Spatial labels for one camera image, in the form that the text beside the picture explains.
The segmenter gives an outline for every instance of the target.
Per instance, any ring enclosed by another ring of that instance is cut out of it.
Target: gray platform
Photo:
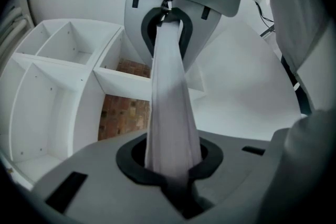
[[[117,167],[115,156],[120,146],[143,133],[122,135],[83,148],[37,182],[33,193],[46,199],[71,172],[80,172],[88,177],[65,212],[74,220],[127,224],[186,221],[160,188],[135,184]],[[242,214],[244,219],[248,215],[255,217],[279,163],[286,133],[285,129],[277,131],[271,142],[265,142],[200,131],[200,137],[223,150],[224,160],[210,178],[195,182],[198,194],[214,207],[189,222],[243,223]],[[266,148],[266,152],[255,155],[242,151],[244,146]]]

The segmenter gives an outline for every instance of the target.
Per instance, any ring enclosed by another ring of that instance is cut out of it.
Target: black cable
[[[272,26],[268,26],[268,25],[265,23],[264,19],[265,19],[266,21],[270,22],[270,23],[274,23],[274,21],[272,21],[272,20],[270,20],[270,19],[264,17],[264,16],[262,15],[262,10],[261,10],[261,8],[260,8],[260,6],[259,6],[259,4],[258,4],[257,2],[256,2],[256,5],[257,5],[257,7],[258,7],[259,15],[260,15],[260,18],[261,18],[262,22],[267,26],[268,29],[270,29]]]
[[[258,4],[257,2],[255,2],[255,3],[256,3],[256,5],[257,5],[257,7],[258,7],[260,16],[261,16],[262,18],[264,18],[266,21],[271,22],[271,23],[274,23],[274,21],[272,21],[271,19],[268,19],[268,18],[264,17],[264,15],[262,14],[261,7],[259,6],[259,4]]]

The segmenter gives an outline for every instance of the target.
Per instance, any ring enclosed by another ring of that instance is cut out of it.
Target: white shelving unit
[[[150,100],[150,79],[116,71],[129,51],[122,26],[94,20],[43,21],[23,39],[0,76],[0,157],[14,180],[30,189],[96,142],[105,94]]]

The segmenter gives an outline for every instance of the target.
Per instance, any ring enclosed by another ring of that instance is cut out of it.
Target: black opening
[[[263,154],[265,153],[265,149],[254,146],[244,146],[241,150],[260,156],[263,156]]]
[[[133,0],[132,8],[138,8],[139,0]]]
[[[191,35],[193,33],[193,23],[189,16],[179,8],[172,8],[169,12],[164,13],[161,8],[151,9],[143,18],[141,24],[141,34],[152,57],[154,56],[154,46],[156,39],[156,27],[161,23],[161,19],[165,15],[165,20],[181,20],[183,29],[181,32],[179,47],[182,59],[189,45]]]
[[[209,13],[210,13],[210,8],[208,8],[208,7],[204,7],[204,8],[203,8],[202,15],[201,15],[201,19],[203,19],[203,20],[207,20],[207,19],[208,19],[208,16],[209,16]]]
[[[139,136],[118,150],[115,160],[119,169],[137,184],[160,186],[162,193],[186,219],[211,208],[211,202],[194,191],[194,181],[208,178],[217,170],[223,161],[222,150],[214,143],[200,138],[203,161],[189,170],[188,188],[183,196],[179,196],[171,191],[174,186],[170,186],[164,176],[144,168],[146,136],[147,134]]]
[[[46,200],[46,204],[64,213],[88,175],[72,172]]]

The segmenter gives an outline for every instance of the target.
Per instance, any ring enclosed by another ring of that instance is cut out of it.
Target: white cloth
[[[145,167],[185,187],[201,147],[178,46],[178,22],[157,27]]]

